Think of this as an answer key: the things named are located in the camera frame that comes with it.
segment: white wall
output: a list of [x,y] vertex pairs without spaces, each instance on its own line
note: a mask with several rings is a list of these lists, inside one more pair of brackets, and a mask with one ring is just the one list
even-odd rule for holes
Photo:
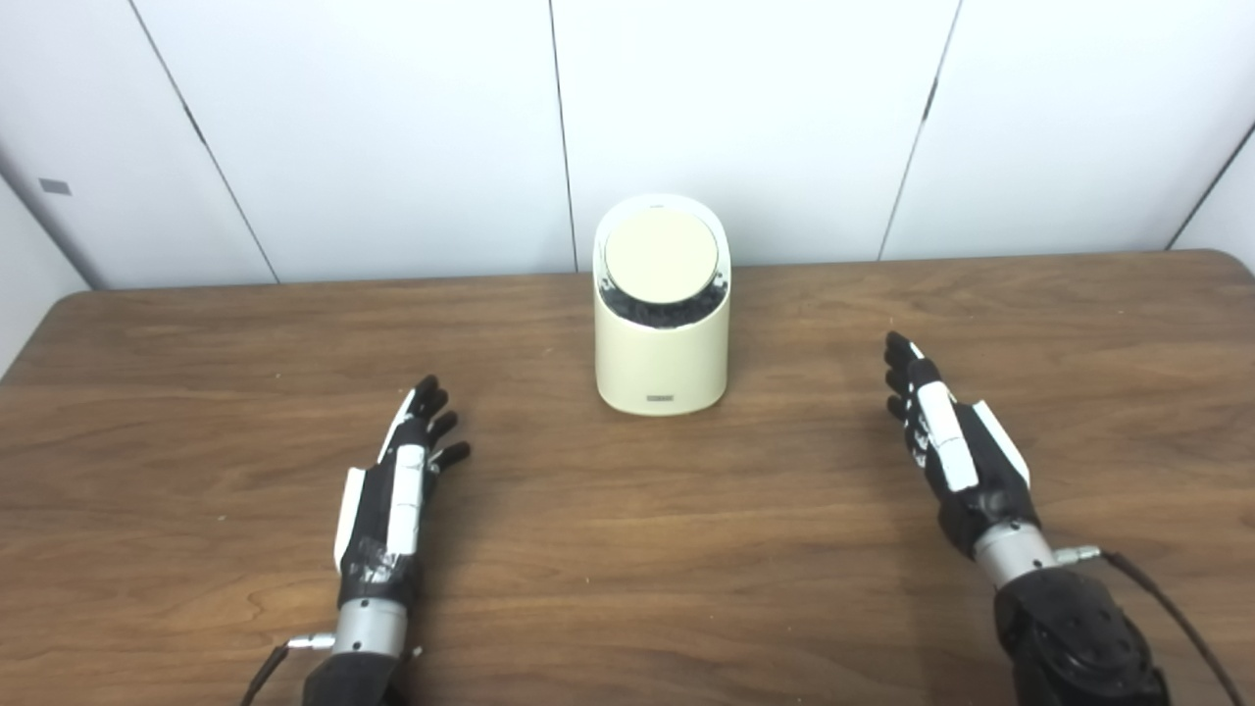
[[124,0],[0,3],[0,172],[100,285],[274,281]]
[[676,192],[738,263],[875,260],[954,1],[555,0],[581,267],[616,202]]
[[1172,246],[1191,247],[1229,252],[1255,272],[1255,138],[1247,138]]
[[546,0],[137,6],[280,280],[574,268]]
[[0,377],[48,308],[83,288],[83,277],[0,178]]
[[965,0],[885,257],[1167,246],[1255,120],[1255,4]]

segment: robotic hand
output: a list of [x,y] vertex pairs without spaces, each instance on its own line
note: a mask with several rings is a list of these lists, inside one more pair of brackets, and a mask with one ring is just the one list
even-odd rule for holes
[[998,638],[1014,662],[1022,706],[1161,706],[1163,675],[1137,627],[1097,579],[1062,564],[1098,548],[1052,552],[1029,497],[1029,472],[984,403],[950,394],[907,337],[886,339],[889,411],[941,508],[946,539],[998,593]]
[[457,424],[435,415],[449,396],[428,376],[402,403],[375,465],[350,469],[340,504],[335,562],[340,572],[335,633],[294,637],[275,648],[248,686],[247,706],[289,650],[330,650],[305,680],[304,706],[400,706],[393,685],[418,597],[418,529],[441,473],[471,454],[466,443],[437,445]]

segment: wire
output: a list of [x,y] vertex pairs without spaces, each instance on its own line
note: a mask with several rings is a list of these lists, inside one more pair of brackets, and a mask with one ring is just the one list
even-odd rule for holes
[[1170,616],[1172,616],[1172,619],[1175,619],[1177,624],[1181,626],[1181,630],[1185,632],[1186,637],[1188,637],[1190,642],[1194,643],[1195,648],[1199,650],[1199,655],[1202,656],[1202,661],[1206,662],[1209,667],[1211,667],[1212,673],[1216,675],[1216,678],[1220,681],[1220,686],[1224,687],[1225,693],[1229,695],[1229,700],[1234,702],[1234,706],[1246,706],[1246,701],[1242,700],[1242,695],[1237,692],[1237,685],[1234,683],[1234,680],[1229,676],[1229,672],[1225,671],[1224,665],[1220,663],[1220,660],[1216,658],[1216,655],[1211,651],[1210,647],[1207,647],[1207,642],[1202,640],[1202,636],[1199,635],[1199,631],[1195,630],[1195,627],[1190,623],[1190,619],[1185,617],[1185,613],[1182,613],[1181,609],[1176,607],[1176,603],[1173,603],[1172,599],[1168,598],[1167,594],[1163,593],[1163,591],[1161,591],[1160,587],[1156,586],[1153,581],[1151,581],[1151,577],[1146,576],[1146,573],[1138,569],[1137,566],[1135,566],[1132,562],[1128,561],[1128,558],[1126,558],[1123,554],[1118,552],[1103,551],[1102,558],[1106,559],[1107,563],[1111,564],[1112,567],[1123,572],[1123,574],[1127,576],[1130,579],[1132,579],[1133,583],[1142,587],[1142,589],[1146,591],[1146,593],[1153,596],[1155,599],[1160,602],[1160,606],[1163,606],[1163,609],[1167,611]]
[[275,673],[275,670],[279,668],[284,657],[287,657],[286,642],[274,648],[270,652],[270,657],[266,657],[266,661],[261,663],[261,668],[257,670],[257,675],[252,677],[251,682],[248,682],[248,690],[243,692],[243,698],[240,700],[240,706],[248,706],[252,703],[252,698],[257,696],[257,692],[261,691],[262,686],[265,686],[270,675]]

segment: round lid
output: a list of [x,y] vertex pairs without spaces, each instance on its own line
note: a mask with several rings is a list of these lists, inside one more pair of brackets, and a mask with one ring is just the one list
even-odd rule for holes
[[641,301],[670,303],[702,291],[719,260],[710,228],[697,216],[645,208],[606,238],[610,278]]

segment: wooden table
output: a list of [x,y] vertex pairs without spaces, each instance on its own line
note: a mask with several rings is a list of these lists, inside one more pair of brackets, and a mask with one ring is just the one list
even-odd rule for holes
[[[991,589],[885,413],[881,340],[985,398],[1055,545],[1143,564],[1255,693],[1255,281],[1215,252],[750,267],[730,386],[594,387],[586,275],[89,292],[0,385],[0,703],[233,703],[334,626],[344,472],[437,372],[417,703],[1013,702]],[[1177,702],[1224,703],[1103,567]],[[259,703],[294,703],[296,655]]]

